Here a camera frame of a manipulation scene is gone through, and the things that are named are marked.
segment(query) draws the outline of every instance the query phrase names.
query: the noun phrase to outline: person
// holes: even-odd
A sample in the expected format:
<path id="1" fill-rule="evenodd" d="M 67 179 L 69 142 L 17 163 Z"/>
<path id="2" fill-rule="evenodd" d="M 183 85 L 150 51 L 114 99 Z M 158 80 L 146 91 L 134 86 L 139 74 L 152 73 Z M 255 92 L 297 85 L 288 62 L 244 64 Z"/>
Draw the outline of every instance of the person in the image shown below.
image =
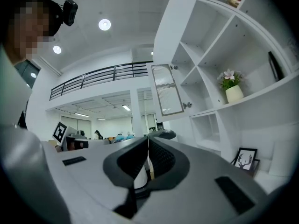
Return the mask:
<path id="1" fill-rule="evenodd" d="M 96 130 L 94 133 L 95 133 L 95 139 L 96 140 L 102 140 L 103 139 L 103 136 L 99 133 L 98 130 Z"/>
<path id="2" fill-rule="evenodd" d="M 30 58 L 44 38 L 54 36 L 63 21 L 60 6 L 51 0 L 22 0 L 11 9 L 0 46 L 0 87 L 7 87 L 0 89 L 1 125 L 24 123 L 19 119 L 31 95 L 14 66 Z"/>

